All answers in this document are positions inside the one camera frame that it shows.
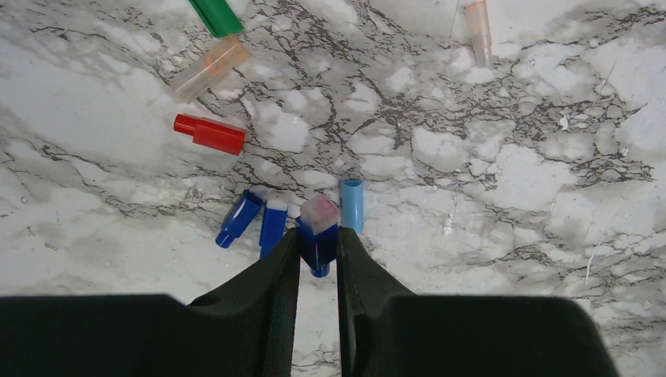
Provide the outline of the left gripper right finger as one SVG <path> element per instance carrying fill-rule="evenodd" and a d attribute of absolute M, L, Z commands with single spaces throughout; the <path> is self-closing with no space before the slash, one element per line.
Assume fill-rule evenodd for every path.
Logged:
<path fill-rule="evenodd" d="M 567 298 L 417 295 L 338 234 L 344 376 L 615 376 L 595 324 Z"/>

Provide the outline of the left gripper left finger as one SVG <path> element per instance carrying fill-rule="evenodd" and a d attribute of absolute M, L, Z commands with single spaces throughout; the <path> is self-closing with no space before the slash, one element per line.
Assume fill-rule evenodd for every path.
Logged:
<path fill-rule="evenodd" d="M 294 230 L 189 304 L 169 295 L 1 300 L 4 376 L 288 376 L 300 257 Z"/>

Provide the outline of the black marker cap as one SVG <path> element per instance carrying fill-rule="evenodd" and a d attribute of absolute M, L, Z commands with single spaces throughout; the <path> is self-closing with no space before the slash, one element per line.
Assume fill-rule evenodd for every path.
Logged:
<path fill-rule="evenodd" d="M 222 221 L 215 243 L 219 247 L 229 248 L 234 240 L 242 236 L 263 206 L 264 202 L 259 196 L 249 189 L 244 190 Z"/>

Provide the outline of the dark blue marker cap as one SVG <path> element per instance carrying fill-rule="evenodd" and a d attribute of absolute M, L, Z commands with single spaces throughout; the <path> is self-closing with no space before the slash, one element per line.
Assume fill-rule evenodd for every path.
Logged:
<path fill-rule="evenodd" d="M 326 277 L 336 258 L 338 216 L 338 208 L 321 194 L 300 206 L 295 220 L 299 253 L 314 277 Z"/>

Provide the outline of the light blue marker cap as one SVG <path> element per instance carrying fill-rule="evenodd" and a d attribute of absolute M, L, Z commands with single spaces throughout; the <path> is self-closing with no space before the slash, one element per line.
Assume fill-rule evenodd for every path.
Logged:
<path fill-rule="evenodd" d="M 364 183 L 362 180 L 343 181 L 340 188 L 342 223 L 360 233 L 364 229 Z"/>

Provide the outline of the red marker cap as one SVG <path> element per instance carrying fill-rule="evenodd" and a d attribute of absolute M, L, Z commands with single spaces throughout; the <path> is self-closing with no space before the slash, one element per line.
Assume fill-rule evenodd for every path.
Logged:
<path fill-rule="evenodd" d="M 237 126 L 212 119 L 178 114 L 173 123 L 174 131 L 192 137 L 194 144 L 238 156 L 247 131 Z"/>

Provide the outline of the translucent highlighter cap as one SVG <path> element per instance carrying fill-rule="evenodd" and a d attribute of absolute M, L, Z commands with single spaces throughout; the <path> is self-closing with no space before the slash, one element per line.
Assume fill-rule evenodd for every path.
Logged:
<path fill-rule="evenodd" d="M 191 103 L 204 91 L 218 84 L 232 69 L 250 58 L 249 51 L 235 35 L 226 35 L 198 60 L 176 74 L 170 88 L 186 103 Z"/>
<path fill-rule="evenodd" d="M 486 1 L 471 2 L 463 7 L 470 43 L 479 67 L 490 68 L 492 38 Z"/>

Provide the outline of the green marker cap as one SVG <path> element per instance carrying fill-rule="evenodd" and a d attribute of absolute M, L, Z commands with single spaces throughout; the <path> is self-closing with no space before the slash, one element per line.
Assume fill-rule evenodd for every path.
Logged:
<path fill-rule="evenodd" d="M 189 3 L 215 38 L 234 35 L 244 30 L 226 0 L 189 0 Z"/>

